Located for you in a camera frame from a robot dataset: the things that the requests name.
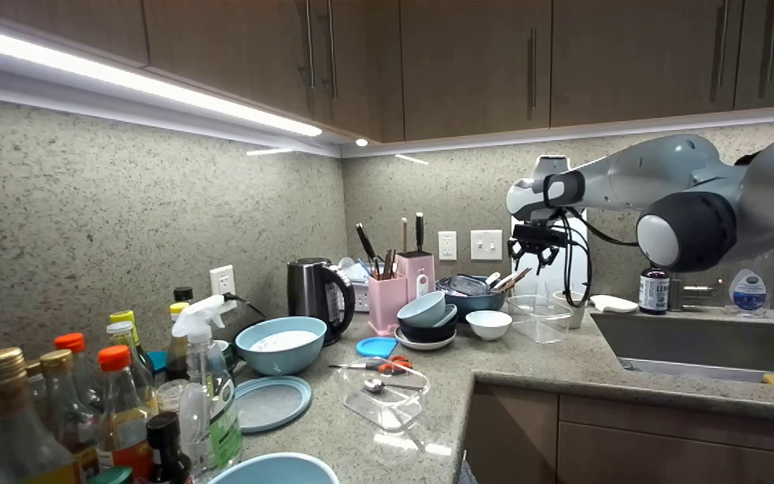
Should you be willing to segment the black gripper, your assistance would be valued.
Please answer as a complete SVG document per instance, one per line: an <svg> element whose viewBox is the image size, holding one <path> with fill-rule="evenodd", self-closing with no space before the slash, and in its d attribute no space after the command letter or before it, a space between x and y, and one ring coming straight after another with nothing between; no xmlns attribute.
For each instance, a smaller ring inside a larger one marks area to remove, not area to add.
<svg viewBox="0 0 774 484"><path fill-rule="evenodd" d="M550 266L567 244L567 227L556 217L515 221L508 238L512 261L532 256L540 266Z"/></svg>

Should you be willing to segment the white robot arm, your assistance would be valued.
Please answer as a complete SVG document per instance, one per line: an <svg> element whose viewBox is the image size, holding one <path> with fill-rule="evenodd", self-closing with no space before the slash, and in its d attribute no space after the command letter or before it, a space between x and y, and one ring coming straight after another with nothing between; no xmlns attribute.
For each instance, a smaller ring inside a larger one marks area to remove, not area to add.
<svg viewBox="0 0 774 484"><path fill-rule="evenodd" d="M634 242L665 272L704 272L774 250L774 143L726 164L702 133L665 133L570 166L536 166L504 191L512 236L536 252L567 210L637 210Z"/></svg>

